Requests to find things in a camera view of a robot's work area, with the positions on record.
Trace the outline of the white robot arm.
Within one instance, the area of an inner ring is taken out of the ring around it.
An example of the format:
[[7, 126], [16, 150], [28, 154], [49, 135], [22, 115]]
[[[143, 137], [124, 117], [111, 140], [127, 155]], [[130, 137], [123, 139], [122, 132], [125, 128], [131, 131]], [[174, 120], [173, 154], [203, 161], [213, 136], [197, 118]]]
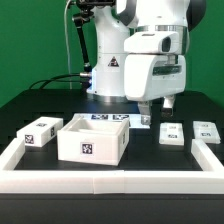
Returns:
[[185, 89], [189, 32], [204, 17], [206, 0], [115, 0], [115, 7], [93, 7], [97, 64], [88, 95], [136, 101], [144, 125], [155, 99], [164, 100], [162, 115], [172, 116], [175, 95]]

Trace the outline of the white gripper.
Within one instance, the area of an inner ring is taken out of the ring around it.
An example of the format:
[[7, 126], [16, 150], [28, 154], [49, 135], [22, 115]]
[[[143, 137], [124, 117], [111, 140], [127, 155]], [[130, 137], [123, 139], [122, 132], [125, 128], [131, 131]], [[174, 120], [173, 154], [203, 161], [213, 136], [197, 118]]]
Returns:
[[128, 100], [138, 103], [141, 124], [151, 124], [150, 100], [164, 98], [162, 116], [172, 117], [175, 96], [186, 84], [184, 56], [130, 54], [124, 66], [124, 91]]

